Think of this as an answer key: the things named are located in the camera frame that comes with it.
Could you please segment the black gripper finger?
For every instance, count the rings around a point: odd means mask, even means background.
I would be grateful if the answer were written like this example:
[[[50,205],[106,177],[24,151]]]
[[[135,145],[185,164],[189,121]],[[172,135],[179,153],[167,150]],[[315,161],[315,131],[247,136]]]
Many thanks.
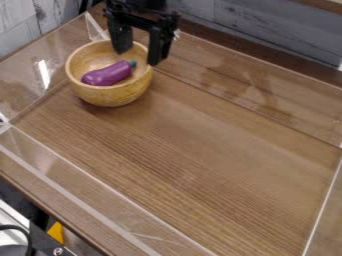
[[[172,34],[158,27],[150,31],[147,63],[156,66],[167,57],[172,44]]]
[[[126,53],[132,47],[132,27],[118,19],[108,20],[108,32],[114,50]]]

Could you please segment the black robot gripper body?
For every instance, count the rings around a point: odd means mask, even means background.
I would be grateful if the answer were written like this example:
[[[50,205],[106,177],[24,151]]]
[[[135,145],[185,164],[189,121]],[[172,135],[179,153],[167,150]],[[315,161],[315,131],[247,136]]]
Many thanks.
[[[154,27],[167,30],[172,37],[178,30],[179,14],[177,12],[164,12],[163,4],[150,8],[150,0],[106,0],[107,7],[104,14],[107,17],[107,26],[110,19],[118,19],[132,28],[147,32]]]

